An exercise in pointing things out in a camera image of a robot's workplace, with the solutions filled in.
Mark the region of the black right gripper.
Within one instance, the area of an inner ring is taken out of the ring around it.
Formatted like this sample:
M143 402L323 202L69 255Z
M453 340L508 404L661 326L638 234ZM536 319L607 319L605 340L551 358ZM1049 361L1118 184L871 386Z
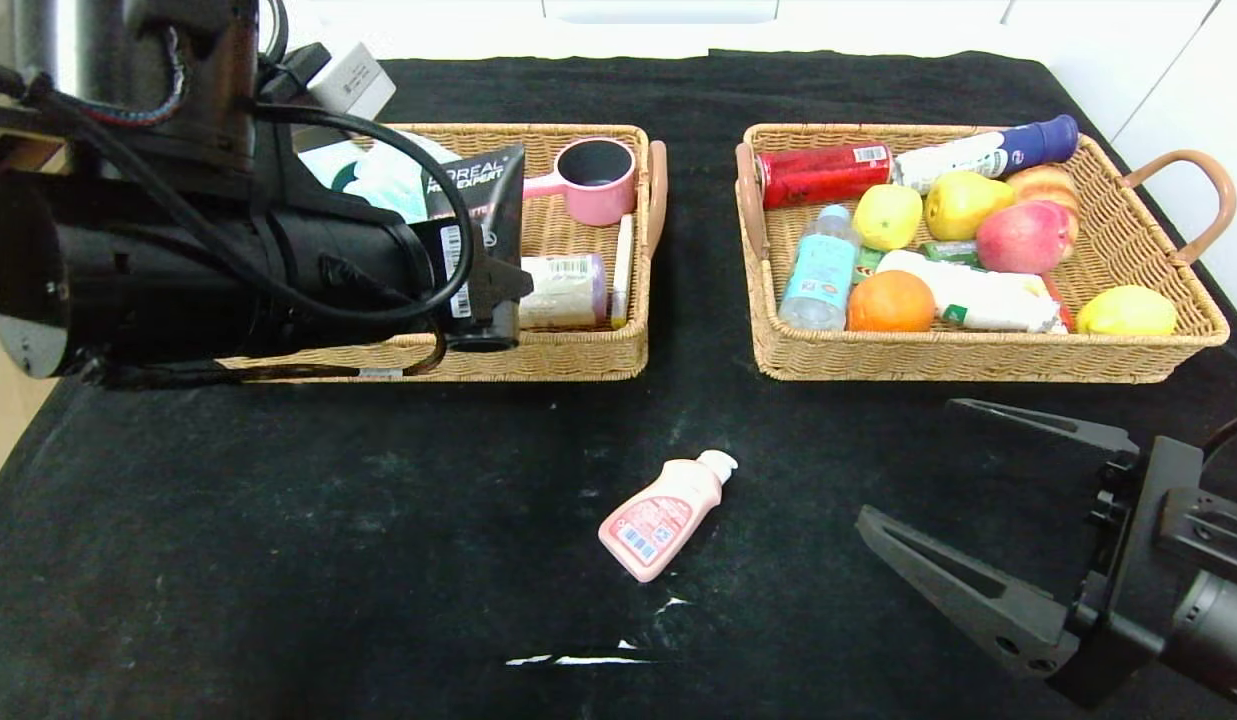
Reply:
M1002 478L1084 478L1134 468L1129 433L978 398L944 405L957 465ZM1237 502L1200 484L1204 452L1159 437L1136 482L1117 489L1119 533L1069 607L1016 576L880 512L860 508L866 546L1007 673L1048 678L1076 706L1101 706L1144 667L1165 666L1237 706Z

